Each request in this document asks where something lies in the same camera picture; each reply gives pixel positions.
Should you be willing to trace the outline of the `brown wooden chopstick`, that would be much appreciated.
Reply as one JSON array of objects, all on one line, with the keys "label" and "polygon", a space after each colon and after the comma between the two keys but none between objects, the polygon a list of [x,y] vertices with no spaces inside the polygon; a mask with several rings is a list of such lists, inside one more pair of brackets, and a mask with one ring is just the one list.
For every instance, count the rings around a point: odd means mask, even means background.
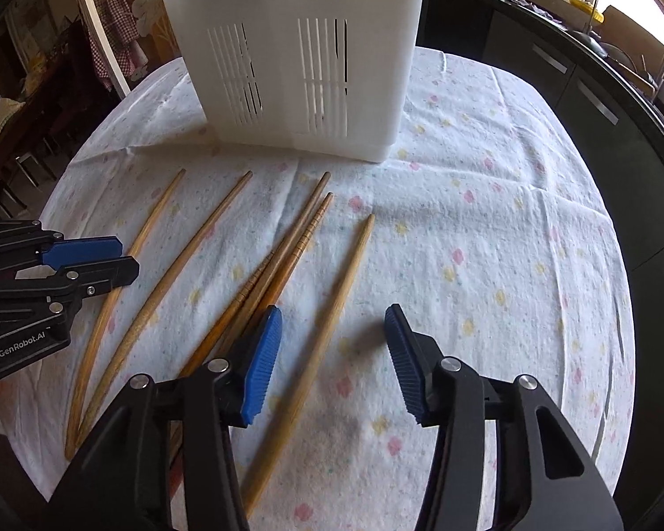
[{"label": "brown wooden chopstick", "polygon": [[259,451],[255,454],[253,464],[251,464],[246,477],[244,477],[241,484],[241,497],[246,516],[251,516],[255,507],[259,504],[260,497],[263,495],[266,485],[270,482],[280,455],[282,455],[291,436],[295,433],[298,416],[305,407],[309,391],[317,378],[322,362],[324,362],[333,332],[336,331],[345,303],[347,303],[347,298],[354,285],[359,265],[361,265],[364,252],[366,252],[368,242],[371,239],[374,224],[375,215],[371,213],[363,222],[359,237],[357,237],[355,245],[352,247],[351,257],[342,273],[342,277],[339,278],[336,290],[334,290],[331,306],[328,308],[327,314],[321,319],[321,325],[313,338],[302,372],[293,381],[293,385],[288,389],[288,394],[278,405],[276,416],[268,426]]},{"label": "brown wooden chopstick", "polygon": [[330,177],[330,171],[325,171],[322,174],[312,194],[305,202],[305,206],[293,221],[288,233],[278,243],[278,246],[268,254],[229,306],[226,307],[223,314],[219,316],[219,319],[207,332],[205,338],[201,340],[192,356],[185,362],[180,374],[178,374],[179,377],[189,377],[197,367],[212,355],[225,355],[230,350],[231,344],[242,336],[249,321],[253,318],[256,308],[259,307],[268,286],[271,285],[274,276],[280,270],[280,265],[291,253],[293,245],[301,239],[305,227],[312,221],[315,206],[317,206],[322,191],[330,181]]}]

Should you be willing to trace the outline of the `dark kitchen counter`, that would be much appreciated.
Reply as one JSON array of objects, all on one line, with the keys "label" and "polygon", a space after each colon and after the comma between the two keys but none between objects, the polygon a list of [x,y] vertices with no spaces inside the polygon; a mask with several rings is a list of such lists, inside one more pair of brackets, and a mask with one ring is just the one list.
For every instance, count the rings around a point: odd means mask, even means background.
[{"label": "dark kitchen counter", "polygon": [[664,124],[605,60],[510,0],[423,0],[417,42],[533,85],[605,199],[636,329],[636,410],[617,486],[622,516],[633,523],[664,499]]}]

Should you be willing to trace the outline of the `brown ridged chopstick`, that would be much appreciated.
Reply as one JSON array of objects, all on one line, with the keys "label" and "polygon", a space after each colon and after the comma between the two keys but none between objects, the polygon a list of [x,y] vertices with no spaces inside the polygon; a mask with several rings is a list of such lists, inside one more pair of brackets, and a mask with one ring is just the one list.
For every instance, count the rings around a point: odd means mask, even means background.
[{"label": "brown ridged chopstick", "polygon": [[214,356],[229,355],[236,340],[254,330],[265,309],[279,299],[332,200],[333,193],[328,192],[312,217],[297,223],[293,242],[288,245],[281,243],[274,252],[268,254],[201,340],[178,377],[189,377]]}]

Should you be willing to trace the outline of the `white floral tablecloth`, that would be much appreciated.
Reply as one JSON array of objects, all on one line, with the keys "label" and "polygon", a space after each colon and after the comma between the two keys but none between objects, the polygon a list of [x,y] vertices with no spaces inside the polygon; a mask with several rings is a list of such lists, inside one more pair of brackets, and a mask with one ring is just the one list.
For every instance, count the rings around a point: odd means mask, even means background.
[{"label": "white floral tablecloth", "polygon": [[382,319],[411,327],[485,377],[541,382],[608,487],[622,469],[636,355],[613,222],[551,108],[512,74],[436,50],[413,56],[392,154],[368,164],[224,147],[187,69],[148,76],[92,133],[42,209],[68,237],[130,245],[162,216],[101,340],[108,365],[177,255],[235,184],[236,198],[143,330],[121,378],[175,377],[312,193],[332,204],[279,299],[283,339],[263,412],[235,430],[251,466],[324,321],[359,227],[372,237],[293,436],[251,516],[255,530],[410,530],[435,445],[405,409]]}]

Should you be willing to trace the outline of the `glass door with curtain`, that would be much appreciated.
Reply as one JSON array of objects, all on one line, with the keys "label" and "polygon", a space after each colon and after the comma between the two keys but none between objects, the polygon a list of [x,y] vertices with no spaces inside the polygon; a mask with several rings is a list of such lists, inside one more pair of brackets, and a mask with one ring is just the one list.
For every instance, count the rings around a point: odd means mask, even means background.
[{"label": "glass door with curtain", "polygon": [[181,55],[164,0],[77,0],[93,66],[106,89],[124,97]]}]

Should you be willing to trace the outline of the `white plastic utensil caddy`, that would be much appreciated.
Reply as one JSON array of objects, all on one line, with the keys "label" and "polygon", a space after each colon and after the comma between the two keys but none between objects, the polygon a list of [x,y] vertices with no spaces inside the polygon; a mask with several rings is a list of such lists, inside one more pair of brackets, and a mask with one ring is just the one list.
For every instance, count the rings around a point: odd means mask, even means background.
[{"label": "white plastic utensil caddy", "polygon": [[164,0],[216,137],[379,163],[422,0]]}]

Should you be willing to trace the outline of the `metal sink faucet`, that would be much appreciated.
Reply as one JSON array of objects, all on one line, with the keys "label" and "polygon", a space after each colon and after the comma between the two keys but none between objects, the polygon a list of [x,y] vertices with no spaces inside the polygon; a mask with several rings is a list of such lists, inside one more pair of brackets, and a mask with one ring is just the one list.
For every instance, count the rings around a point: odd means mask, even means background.
[{"label": "metal sink faucet", "polygon": [[601,46],[600,42],[598,42],[598,38],[592,35],[592,23],[594,23],[595,20],[597,0],[592,0],[592,3],[584,0],[570,0],[570,3],[576,5],[580,10],[585,12],[588,15],[588,19],[582,29],[578,30],[574,27],[568,29],[568,35],[571,35],[579,43],[583,44],[583,46],[589,48],[597,56],[600,56],[601,59],[605,59],[608,56],[608,53],[605,51],[605,48]]}]

